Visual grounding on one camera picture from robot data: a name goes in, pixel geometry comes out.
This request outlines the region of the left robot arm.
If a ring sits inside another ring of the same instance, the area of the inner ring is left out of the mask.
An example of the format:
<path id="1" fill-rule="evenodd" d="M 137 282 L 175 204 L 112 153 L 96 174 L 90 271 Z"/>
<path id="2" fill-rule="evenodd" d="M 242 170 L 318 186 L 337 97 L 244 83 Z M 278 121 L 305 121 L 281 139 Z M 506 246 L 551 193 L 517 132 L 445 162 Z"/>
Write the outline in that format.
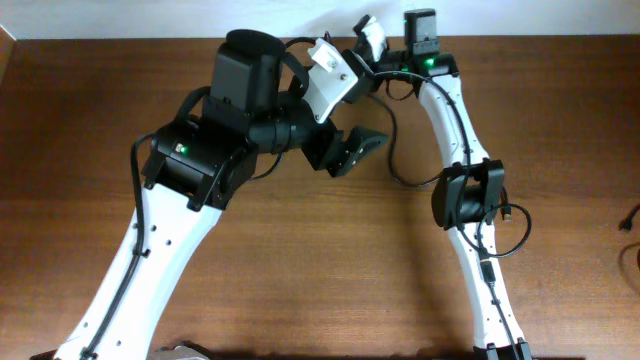
<path id="1" fill-rule="evenodd" d="M 351 49 L 309 41 L 310 65 L 287 42 L 239 29 L 218 48 L 212 82 L 191 91 L 174 119 L 144 136 L 145 162 L 131 163 L 135 210 L 92 303 L 52 359 L 144 359 L 159 319 L 195 250 L 234 193 L 257 178 L 262 154 L 300 150 L 333 177 L 383 145 L 386 136 L 337 129 L 331 113 L 374 83 L 387 50 L 378 30 Z"/>

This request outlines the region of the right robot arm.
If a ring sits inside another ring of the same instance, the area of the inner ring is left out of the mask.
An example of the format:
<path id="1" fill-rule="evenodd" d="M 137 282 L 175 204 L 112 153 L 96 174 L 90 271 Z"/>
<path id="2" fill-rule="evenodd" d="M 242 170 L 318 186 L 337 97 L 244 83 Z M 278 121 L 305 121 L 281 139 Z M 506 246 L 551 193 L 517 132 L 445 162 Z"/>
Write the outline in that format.
<path id="1" fill-rule="evenodd" d="M 404 14 L 402 52 L 378 61 L 377 75 L 411 84 L 436 135 L 443 169 L 431 199 L 435 222 L 448 235 L 460 263 L 473 322 L 478 359 L 530 359 L 533 354 L 512 311 L 499 261 L 514 249 L 496 248 L 495 218 L 508 217 L 505 169 L 478 140 L 453 56 L 440 49 L 433 9 Z"/>

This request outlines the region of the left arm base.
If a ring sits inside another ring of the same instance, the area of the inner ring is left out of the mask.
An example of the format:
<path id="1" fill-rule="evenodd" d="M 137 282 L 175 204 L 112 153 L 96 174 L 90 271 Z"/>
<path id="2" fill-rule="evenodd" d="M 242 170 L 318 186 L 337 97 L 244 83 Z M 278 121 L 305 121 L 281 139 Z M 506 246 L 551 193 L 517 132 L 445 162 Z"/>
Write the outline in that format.
<path id="1" fill-rule="evenodd" d="M 147 360 L 209 360 L 205 349 L 197 344 L 184 342 L 173 347 L 163 347 L 147 355 Z"/>

